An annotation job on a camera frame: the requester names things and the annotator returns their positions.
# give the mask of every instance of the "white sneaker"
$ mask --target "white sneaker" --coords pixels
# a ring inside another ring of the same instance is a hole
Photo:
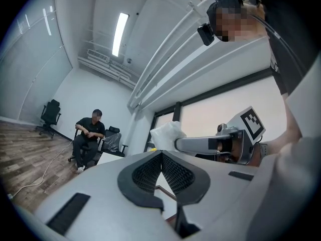
[[[85,166],[79,167],[77,170],[77,173],[80,174],[82,172],[84,172]]]

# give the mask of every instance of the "office chair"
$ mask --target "office chair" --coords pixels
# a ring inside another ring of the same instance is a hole
[[[52,131],[50,125],[57,125],[57,122],[61,115],[61,113],[59,113],[59,105],[60,103],[53,99],[51,100],[51,102],[47,103],[47,106],[44,105],[44,109],[42,110],[40,117],[44,121],[44,124],[42,126],[36,127],[36,129],[42,128],[42,130],[39,132],[39,135],[41,135],[43,132],[48,132],[51,135],[51,139],[54,138],[55,133]]]
[[[79,131],[79,129],[76,129],[76,133],[75,133],[74,140],[75,140],[75,138],[76,138],[76,136],[77,136],[78,131]],[[99,138],[98,147],[99,147],[99,145],[100,145],[101,140],[102,140],[102,139]],[[81,157],[82,157],[82,158],[86,155],[86,153],[88,152],[88,150],[89,150],[89,148],[88,148],[87,144],[84,144],[84,145],[80,148],[80,152],[81,152]],[[68,162],[71,162],[72,159],[75,159],[74,152],[73,152],[73,156],[70,157],[70,158],[68,158]],[[96,159],[96,155],[95,155],[95,157],[94,157],[93,159],[91,159],[91,160],[94,161],[95,165],[97,165],[99,159],[100,159],[100,156],[99,156],[98,159]]]
[[[110,136],[112,136],[116,133],[119,133],[119,132],[120,132],[120,129],[110,126],[109,129],[106,130],[106,132],[105,132],[105,137],[106,138],[110,137]],[[109,153],[109,154],[116,155],[116,156],[120,156],[120,157],[125,157],[124,150],[126,147],[128,147],[127,145],[122,145],[123,147],[122,147],[121,151],[112,152],[108,148],[104,148],[104,143],[105,143],[105,141],[103,140],[102,145],[101,145],[102,152]]]

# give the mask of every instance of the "wristwatch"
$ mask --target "wristwatch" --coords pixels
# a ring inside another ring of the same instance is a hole
[[[268,145],[266,143],[259,143],[260,145],[260,155],[261,155],[261,161],[262,159],[268,155]]]

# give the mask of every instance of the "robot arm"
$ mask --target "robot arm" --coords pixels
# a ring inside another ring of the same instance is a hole
[[[261,120],[250,106],[235,115],[227,124],[218,125],[215,136],[179,138],[175,140],[175,148],[182,152],[227,156],[231,154],[232,141],[240,140],[241,149],[238,161],[228,160],[227,162],[246,165],[252,159],[254,144],[264,132],[265,128]],[[222,151],[218,150],[218,143],[223,144]]]

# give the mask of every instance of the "person's hand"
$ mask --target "person's hand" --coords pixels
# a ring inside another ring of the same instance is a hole
[[[242,146],[241,139],[236,139],[236,140],[233,139],[231,155],[230,156],[221,155],[219,156],[218,161],[225,162],[227,159],[232,159],[234,162],[237,162],[241,154],[241,146]],[[218,149],[219,150],[222,149],[221,144],[218,145]]]
[[[89,132],[89,134],[87,135],[88,138],[92,138],[95,136],[96,133],[94,132]]]

